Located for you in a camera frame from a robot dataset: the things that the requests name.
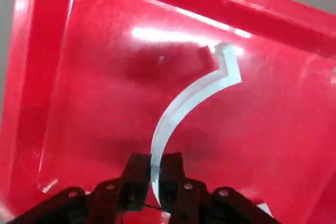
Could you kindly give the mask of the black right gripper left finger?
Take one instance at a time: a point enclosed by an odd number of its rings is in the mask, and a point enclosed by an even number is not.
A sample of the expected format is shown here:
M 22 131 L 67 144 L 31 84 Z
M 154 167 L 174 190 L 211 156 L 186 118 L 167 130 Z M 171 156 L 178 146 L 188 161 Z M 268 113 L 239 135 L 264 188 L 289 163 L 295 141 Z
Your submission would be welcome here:
M 86 193 L 69 187 L 11 220 L 11 223 L 120 223 L 126 211 L 141 211 L 150 180 L 150 156 L 133 153 L 120 177 Z

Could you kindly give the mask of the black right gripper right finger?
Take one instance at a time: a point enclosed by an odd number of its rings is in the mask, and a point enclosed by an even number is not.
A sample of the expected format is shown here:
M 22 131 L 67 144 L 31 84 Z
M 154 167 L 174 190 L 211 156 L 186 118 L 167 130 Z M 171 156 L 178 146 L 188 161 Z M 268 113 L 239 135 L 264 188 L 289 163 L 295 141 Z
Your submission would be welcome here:
M 278 223 L 233 188 L 210 193 L 204 182 L 186 177 L 181 153 L 162 157 L 159 199 L 171 215 L 169 223 Z

